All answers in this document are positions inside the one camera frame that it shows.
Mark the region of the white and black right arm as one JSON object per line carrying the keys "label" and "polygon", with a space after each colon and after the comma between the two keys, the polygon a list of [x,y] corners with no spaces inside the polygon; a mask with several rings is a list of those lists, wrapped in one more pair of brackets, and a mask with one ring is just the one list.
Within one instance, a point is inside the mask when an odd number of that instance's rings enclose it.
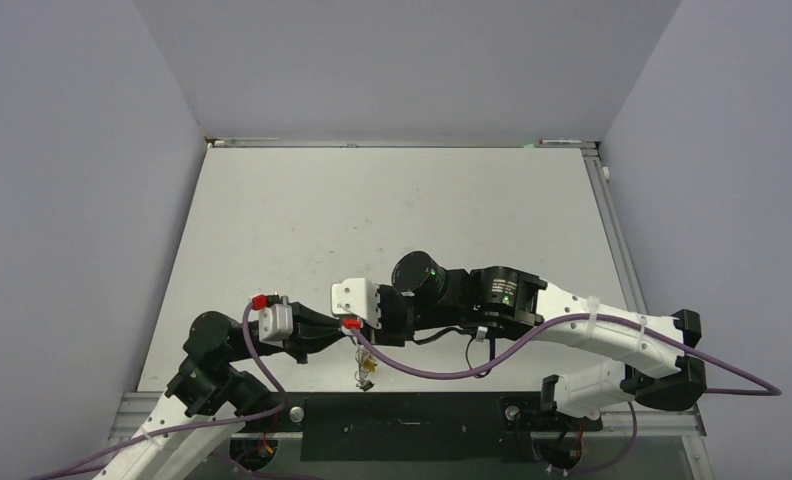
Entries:
{"label": "white and black right arm", "polygon": [[531,340],[604,357],[595,367],[543,379],[537,414],[551,428],[573,418],[596,420],[603,408],[620,403],[683,411],[707,390],[705,365],[691,354],[702,336],[701,321],[690,310],[636,313],[510,267],[446,269],[423,251],[402,257],[389,284],[359,279],[333,292],[343,296],[337,303],[348,312],[342,329],[366,347],[403,346],[418,331],[448,327],[513,343],[486,364],[458,374],[402,367],[419,378],[479,376]]}

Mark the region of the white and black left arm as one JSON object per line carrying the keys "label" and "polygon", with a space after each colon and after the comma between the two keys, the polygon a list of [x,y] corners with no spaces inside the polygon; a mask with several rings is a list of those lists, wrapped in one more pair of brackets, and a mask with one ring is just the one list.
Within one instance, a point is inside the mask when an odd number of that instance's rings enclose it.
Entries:
{"label": "white and black left arm", "polygon": [[296,427],[304,409],[264,357],[287,353],[304,364],[343,336],[337,319],[275,295],[250,300],[240,320],[198,316],[177,373],[132,437],[104,452],[97,478],[184,479],[243,429]]}

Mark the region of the large metal keyring with rings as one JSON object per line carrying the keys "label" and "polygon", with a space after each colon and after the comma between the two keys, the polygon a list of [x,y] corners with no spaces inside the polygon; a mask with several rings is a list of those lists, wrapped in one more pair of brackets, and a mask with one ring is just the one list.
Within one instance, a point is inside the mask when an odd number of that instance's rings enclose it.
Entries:
{"label": "large metal keyring with rings", "polygon": [[358,345],[355,353],[357,370],[355,372],[356,387],[362,392],[369,391],[374,387],[374,383],[369,379],[369,375],[374,373],[377,367],[376,358],[362,345]]}

